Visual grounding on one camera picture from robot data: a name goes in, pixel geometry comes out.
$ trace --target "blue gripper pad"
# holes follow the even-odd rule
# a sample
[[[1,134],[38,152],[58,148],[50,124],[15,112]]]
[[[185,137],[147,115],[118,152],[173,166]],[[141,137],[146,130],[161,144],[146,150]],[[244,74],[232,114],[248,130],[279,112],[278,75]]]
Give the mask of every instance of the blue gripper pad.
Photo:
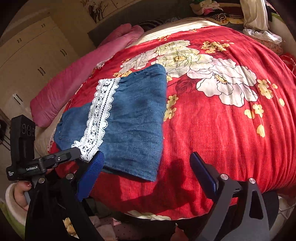
[[[98,151],[90,160],[87,170],[77,183],[77,199],[81,202],[87,198],[104,166],[105,157],[101,151]]]
[[[218,171],[212,165],[206,164],[197,152],[190,155],[189,162],[207,198],[213,201],[217,200],[219,188]]]

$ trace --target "pink blanket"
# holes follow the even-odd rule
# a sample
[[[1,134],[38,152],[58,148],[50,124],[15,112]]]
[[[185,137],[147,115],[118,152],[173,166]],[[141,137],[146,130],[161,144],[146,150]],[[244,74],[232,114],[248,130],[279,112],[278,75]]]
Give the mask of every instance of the pink blanket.
[[[99,62],[111,58],[115,53],[138,40],[143,33],[144,30],[138,25],[132,27],[129,23],[123,24],[109,34],[96,50],[78,59],[53,77],[30,102],[32,118],[36,125],[48,127]]]

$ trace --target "human hand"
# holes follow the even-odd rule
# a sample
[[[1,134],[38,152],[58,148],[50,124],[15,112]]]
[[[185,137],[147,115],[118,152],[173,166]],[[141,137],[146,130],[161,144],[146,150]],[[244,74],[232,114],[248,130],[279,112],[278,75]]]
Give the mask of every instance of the human hand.
[[[183,232],[183,230],[178,227],[175,228],[175,233],[172,235],[170,241],[188,241],[189,239]]]
[[[15,184],[14,198],[16,203],[24,210],[28,211],[29,205],[25,198],[24,192],[29,191],[32,188],[32,183],[28,181],[18,181]]]

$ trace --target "screw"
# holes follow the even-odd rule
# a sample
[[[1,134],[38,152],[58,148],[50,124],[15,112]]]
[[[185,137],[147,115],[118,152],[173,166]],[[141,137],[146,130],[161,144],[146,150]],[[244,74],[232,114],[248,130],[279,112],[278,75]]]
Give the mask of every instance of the screw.
[[[45,182],[45,178],[44,178],[44,177],[40,178],[40,179],[38,180],[38,182],[39,182],[39,183],[44,183],[44,182]]]
[[[72,173],[67,174],[66,178],[68,180],[71,180],[74,177],[74,175]]]
[[[228,176],[226,174],[221,174],[220,176],[223,180],[227,180],[228,179]]]
[[[256,183],[256,180],[254,178],[250,178],[249,179],[249,182],[252,183],[252,184],[255,184]]]

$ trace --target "red floral bedspread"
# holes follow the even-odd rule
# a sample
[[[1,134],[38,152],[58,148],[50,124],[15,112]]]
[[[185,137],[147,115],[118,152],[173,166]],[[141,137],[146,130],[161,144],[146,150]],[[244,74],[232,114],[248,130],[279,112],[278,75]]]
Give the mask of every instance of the red floral bedspread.
[[[296,78],[275,53],[229,28],[182,31],[124,49],[98,65],[67,108],[91,102],[98,80],[154,63],[168,75],[157,180],[101,173],[92,197],[142,218],[203,215],[212,202],[189,166],[194,151],[232,179],[255,178],[263,192],[296,184]],[[57,172],[75,169],[67,163]]]

